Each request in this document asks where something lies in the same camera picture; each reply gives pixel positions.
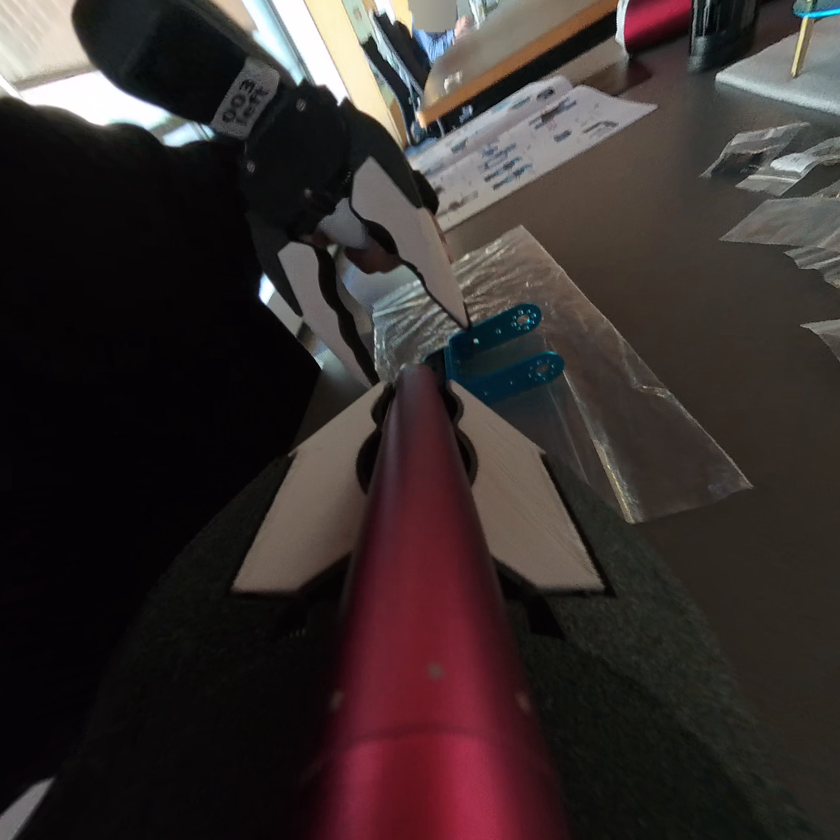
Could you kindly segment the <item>pile of small screw bags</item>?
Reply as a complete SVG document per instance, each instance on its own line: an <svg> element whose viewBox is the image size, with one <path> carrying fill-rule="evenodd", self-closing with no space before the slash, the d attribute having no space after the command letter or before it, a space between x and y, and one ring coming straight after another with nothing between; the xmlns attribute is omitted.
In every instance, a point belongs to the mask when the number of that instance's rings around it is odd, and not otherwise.
<svg viewBox="0 0 840 840"><path fill-rule="evenodd" d="M808 196L792 194L814 171L838 169L837 136L789 150L809 128L808 122L792 122L736 133L701 177L739 176L739 190L764 198L722 241L783 247L798 270L814 271L838 290L838 180Z"/></svg>

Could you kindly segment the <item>red cylindrical case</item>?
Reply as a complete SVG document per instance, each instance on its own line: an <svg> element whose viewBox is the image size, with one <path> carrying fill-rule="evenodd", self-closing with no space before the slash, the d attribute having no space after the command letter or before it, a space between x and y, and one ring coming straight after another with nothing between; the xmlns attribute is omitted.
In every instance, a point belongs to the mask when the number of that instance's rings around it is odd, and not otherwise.
<svg viewBox="0 0 840 840"><path fill-rule="evenodd" d="M686 35L691 19L691 1L619 1L616 40L635 54Z"/></svg>

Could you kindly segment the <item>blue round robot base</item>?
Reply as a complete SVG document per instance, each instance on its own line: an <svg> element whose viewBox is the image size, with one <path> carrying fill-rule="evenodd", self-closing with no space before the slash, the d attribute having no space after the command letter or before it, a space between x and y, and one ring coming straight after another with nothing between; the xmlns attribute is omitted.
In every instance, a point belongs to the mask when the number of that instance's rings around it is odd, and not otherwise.
<svg viewBox="0 0 840 840"><path fill-rule="evenodd" d="M805 63L814 26L820 20L839 15L839 1L794 1L792 12L800 20L791 65L791 78L797 78Z"/></svg>

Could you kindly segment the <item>large clear plastic bag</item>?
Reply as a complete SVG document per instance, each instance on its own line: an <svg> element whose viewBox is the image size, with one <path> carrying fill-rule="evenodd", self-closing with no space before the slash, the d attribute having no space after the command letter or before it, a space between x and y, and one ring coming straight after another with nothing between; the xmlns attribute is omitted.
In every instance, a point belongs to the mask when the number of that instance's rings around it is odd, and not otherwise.
<svg viewBox="0 0 840 840"><path fill-rule="evenodd" d="M753 487L524 227L468 253L453 269L475 326L520 304L539 307L535 329L477 364L494 371L553 352L563 371L490 408L627 522L705 507Z"/></svg>

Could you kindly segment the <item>large paned window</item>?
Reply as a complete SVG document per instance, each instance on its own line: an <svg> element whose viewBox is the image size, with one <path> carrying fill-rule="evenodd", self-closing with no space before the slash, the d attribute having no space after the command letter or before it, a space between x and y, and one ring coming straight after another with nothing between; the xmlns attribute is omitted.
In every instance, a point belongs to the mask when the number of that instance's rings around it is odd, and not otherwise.
<svg viewBox="0 0 840 840"><path fill-rule="evenodd" d="M223 15L233 20L265 52L278 60L295 81L308 72L298 49L280 21L271 2L221 1L213 4ZM132 98L114 87L102 73L91 70L61 80L15 90L4 83L1 76L1 99L23 102L36 107L70 112L99 126L127 123L150 131L164 145L181 146L197 140L208 140L209 129L194 122L173 116L149 103Z"/></svg>

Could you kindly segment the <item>open instruction manual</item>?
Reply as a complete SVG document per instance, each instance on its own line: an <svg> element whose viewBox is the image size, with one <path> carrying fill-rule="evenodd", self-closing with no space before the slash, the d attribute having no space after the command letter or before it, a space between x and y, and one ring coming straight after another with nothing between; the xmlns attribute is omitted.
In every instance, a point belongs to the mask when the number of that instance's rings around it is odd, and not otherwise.
<svg viewBox="0 0 840 840"><path fill-rule="evenodd" d="M438 200L443 231L613 137L656 105L572 86L533 82L409 157Z"/></svg>

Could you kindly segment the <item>blue metal servo bracket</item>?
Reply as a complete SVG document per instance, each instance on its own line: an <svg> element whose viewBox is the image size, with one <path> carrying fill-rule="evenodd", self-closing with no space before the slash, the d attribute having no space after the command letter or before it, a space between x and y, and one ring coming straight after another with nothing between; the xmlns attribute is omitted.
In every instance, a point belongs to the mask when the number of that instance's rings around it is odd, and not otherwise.
<svg viewBox="0 0 840 840"><path fill-rule="evenodd" d="M555 381L564 360L535 330L540 307L522 302L471 324L423 359L437 377L491 405Z"/></svg>

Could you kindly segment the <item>beige roller blind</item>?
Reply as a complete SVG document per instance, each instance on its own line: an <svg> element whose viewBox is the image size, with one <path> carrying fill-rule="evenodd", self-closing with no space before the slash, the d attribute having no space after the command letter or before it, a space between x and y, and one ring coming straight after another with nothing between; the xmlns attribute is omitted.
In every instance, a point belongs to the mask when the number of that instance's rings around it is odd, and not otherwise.
<svg viewBox="0 0 840 840"><path fill-rule="evenodd" d="M1 76L22 90L91 70L71 20L73 1L1 2Z"/></svg>

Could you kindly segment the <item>red electric screwdriver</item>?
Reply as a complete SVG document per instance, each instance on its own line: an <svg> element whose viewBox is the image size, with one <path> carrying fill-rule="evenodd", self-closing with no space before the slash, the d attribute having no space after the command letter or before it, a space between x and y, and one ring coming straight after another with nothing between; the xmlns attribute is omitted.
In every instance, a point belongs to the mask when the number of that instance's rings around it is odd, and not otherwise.
<svg viewBox="0 0 840 840"><path fill-rule="evenodd" d="M572 838L442 388L399 374L301 838Z"/></svg>

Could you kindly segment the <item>white foam sheet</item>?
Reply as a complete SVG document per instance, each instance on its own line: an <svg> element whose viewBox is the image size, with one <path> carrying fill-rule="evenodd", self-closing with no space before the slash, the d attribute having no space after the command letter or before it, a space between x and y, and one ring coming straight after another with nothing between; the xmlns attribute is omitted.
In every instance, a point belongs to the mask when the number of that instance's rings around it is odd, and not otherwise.
<svg viewBox="0 0 840 840"><path fill-rule="evenodd" d="M789 35L758 54L720 70L716 83L764 98L838 114L838 17L818 19L800 74L794 77L791 69L798 40L798 35Z"/></svg>

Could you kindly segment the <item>black patterned cylinder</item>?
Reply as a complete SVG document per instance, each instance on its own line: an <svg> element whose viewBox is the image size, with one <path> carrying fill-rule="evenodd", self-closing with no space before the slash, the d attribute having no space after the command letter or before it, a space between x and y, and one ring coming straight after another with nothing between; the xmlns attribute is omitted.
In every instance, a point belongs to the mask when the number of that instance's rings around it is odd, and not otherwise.
<svg viewBox="0 0 840 840"><path fill-rule="evenodd" d="M693 1L688 72L718 70L743 57L753 45L760 2Z"/></svg>

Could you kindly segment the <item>long wooden table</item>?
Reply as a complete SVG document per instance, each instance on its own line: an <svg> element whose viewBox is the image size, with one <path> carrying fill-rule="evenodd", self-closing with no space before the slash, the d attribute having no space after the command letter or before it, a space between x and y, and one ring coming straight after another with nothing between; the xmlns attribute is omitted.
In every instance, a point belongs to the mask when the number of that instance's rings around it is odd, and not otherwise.
<svg viewBox="0 0 840 840"><path fill-rule="evenodd" d="M617 1L503 2L429 72L418 121L443 118L510 77L551 71L616 33Z"/></svg>

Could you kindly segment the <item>person's black top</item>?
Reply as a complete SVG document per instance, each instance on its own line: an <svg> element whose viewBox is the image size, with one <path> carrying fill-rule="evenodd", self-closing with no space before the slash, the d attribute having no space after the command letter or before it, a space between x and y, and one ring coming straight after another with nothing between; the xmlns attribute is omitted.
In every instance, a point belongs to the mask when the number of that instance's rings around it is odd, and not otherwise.
<svg viewBox="0 0 840 840"><path fill-rule="evenodd" d="M235 164L2 99L3 811L76 746L146 594L288 451L321 374L259 297Z"/></svg>

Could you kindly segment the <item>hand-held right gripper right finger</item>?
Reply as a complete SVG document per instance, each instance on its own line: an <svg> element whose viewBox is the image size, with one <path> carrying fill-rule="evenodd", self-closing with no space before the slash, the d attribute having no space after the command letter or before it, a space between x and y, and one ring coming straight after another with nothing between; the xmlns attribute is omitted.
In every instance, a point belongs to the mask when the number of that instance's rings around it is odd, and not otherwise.
<svg viewBox="0 0 840 840"><path fill-rule="evenodd" d="M491 557L540 592L602 592L540 446L462 385L458 431L476 456L471 492Z"/></svg>

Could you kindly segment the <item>grey desk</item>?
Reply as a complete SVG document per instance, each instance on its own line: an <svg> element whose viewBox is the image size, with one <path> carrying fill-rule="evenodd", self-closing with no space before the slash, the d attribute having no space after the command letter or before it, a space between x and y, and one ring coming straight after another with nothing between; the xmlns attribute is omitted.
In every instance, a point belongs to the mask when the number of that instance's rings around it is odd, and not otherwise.
<svg viewBox="0 0 840 840"><path fill-rule="evenodd" d="M790 107L647 52L655 113L453 232L524 224L752 489L632 526L563 477L616 589L523 642L582 838L838 838L838 292L719 241L755 205L699 173Z"/></svg>

